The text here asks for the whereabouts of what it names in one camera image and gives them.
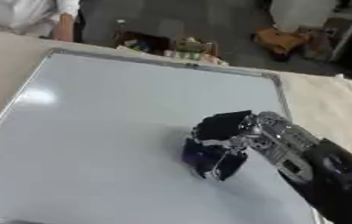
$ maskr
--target floor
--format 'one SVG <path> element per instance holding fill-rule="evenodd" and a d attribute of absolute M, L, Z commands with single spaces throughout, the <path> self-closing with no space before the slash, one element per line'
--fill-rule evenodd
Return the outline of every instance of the floor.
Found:
<path fill-rule="evenodd" d="M 220 55 L 232 66 L 258 67 L 303 74 L 333 75 L 326 63 L 294 55 L 289 62 L 271 60 L 265 50 L 250 42 L 250 34 L 272 24 L 255 0 L 82 0 L 87 19 L 84 39 L 110 46 L 117 20 L 129 30 L 180 39 L 194 36 L 216 41 Z"/>

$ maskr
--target orange object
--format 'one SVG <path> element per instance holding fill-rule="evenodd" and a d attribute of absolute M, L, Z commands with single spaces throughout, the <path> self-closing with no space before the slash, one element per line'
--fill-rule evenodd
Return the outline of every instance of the orange object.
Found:
<path fill-rule="evenodd" d="M 275 28 L 257 32 L 254 42 L 278 54 L 288 54 L 298 46 L 304 45 L 310 36 L 304 33 L 287 33 Z"/>

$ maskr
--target clutter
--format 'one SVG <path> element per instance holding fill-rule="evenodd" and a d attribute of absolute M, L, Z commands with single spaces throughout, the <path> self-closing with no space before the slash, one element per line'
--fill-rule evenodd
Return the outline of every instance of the clutter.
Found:
<path fill-rule="evenodd" d="M 252 34 L 251 39 L 268 50 L 274 60 L 288 61 L 291 54 L 304 45 L 310 36 L 305 33 L 288 33 L 267 28 Z"/>
<path fill-rule="evenodd" d="M 184 38 L 174 43 L 173 50 L 165 51 L 165 56 L 179 60 L 196 60 L 210 64 L 228 66 L 229 63 L 218 57 L 218 45 L 205 43 L 196 38 Z"/>
<path fill-rule="evenodd" d="M 202 43 L 195 38 L 185 38 L 176 42 L 175 50 L 191 53 L 210 53 L 214 43 Z"/>
<path fill-rule="evenodd" d="M 309 29 L 310 39 L 303 48 L 303 56 L 307 59 L 327 61 L 334 48 L 330 44 L 329 36 L 323 29 Z"/>
<path fill-rule="evenodd" d="M 169 49 L 171 40 L 165 37 L 158 37 L 144 34 L 137 31 L 118 31 L 114 36 L 114 47 L 127 46 L 136 51 L 164 55 L 164 51 Z"/>
<path fill-rule="evenodd" d="M 180 51 L 167 50 L 167 51 L 165 51 L 165 56 L 173 58 L 173 59 L 178 59 L 178 60 L 202 61 L 202 62 L 207 62 L 210 64 L 219 65 L 219 66 L 228 66 L 229 65 L 228 62 L 226 62 L 222 59 L 219 59 L 213 55 L 207 54 L 207 53 L 180 52 Z"/>

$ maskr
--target whiteboard frame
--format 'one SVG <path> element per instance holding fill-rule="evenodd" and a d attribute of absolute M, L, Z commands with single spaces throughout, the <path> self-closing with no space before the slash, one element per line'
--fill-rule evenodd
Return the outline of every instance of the whiteboard frame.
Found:
<path fill-rule="evenodd" d="M 243 67 L 233 68 L 233 67 L 226 67 L 226 66 L 224 67 L 204 66 L 204 65 L 194 64 L 194 63 L 184 63 L 182 61 L 181 62 L 161 61 L 157 59 L 124 57 L 124 56 L 116 56 L 116 55 L 101 54 L 101 53 L 71 51 L 63 48 L 53 48 L 46 53 L 45 57 L 29 74 L 29 78 L 24 82 L 24 84 L 19 88 L 19 90 L 9 100 L 9 102 L 4 107 L 4 109 L 0 112 L 0 124 L 3 122 L 3 119 L 8 114 L 8 111 L 10 110 L 11 106 L 14 104 L 16 99 L 23 93 L 26 87 L 30 85 L 32 80 L 37 76 L 36 74 L 38 74 L 38 71 L 42 68 L 42 66 L 55 54 L 67 54 L 72 56 L 82 56 L 82 57 L 97 58 L 97 59 L 103 59 L 103 60 L 120 60 L 120 61 L 126 61 L 126 62 L 151 64 L 151 65 L 162 66 L 162 67 L 189 68 L 189 69 L 194 69 L 199 71 L 209 71 L 209 72 L 217 72 L 217 73 L 223 73 L 223 74 L 244 75 L 244 76 L 269 79 L 272 81 L 273 85 L 275 86 L 279 103 L 281 104 L 281 107 L 284 110 L 284 114 L 286 118 L 289 120 L 292 120 L 292 115 L 285 98 L 282 81 L 280 80 L 279 75 L 276 73 L 251 71 L 248 68 L 243 68 Z M 319 214 L 319 212 L 313 207 L 311 207 L 311 209 L 312 209 L 314 224 L 325 224 L 326 223 L 325 219 Z M 3 218 L 0 218 L 0 224 L 9 224 L 12 222 L 17 224 L 19 224 L 20 222 L 22 222 L 23 224 L 31 223 L 24 220 L 6 220 Z"/>

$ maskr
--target white container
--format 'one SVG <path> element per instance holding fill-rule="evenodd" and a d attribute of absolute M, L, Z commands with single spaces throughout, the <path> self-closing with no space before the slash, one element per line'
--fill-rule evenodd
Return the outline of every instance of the white container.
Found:
<path fill-rule="evenodd" d="M 336 5 L 336 0 L 274 0 L 271 15 L 280 31 L 295 32 L 300 26 L 322 27 Z"/>

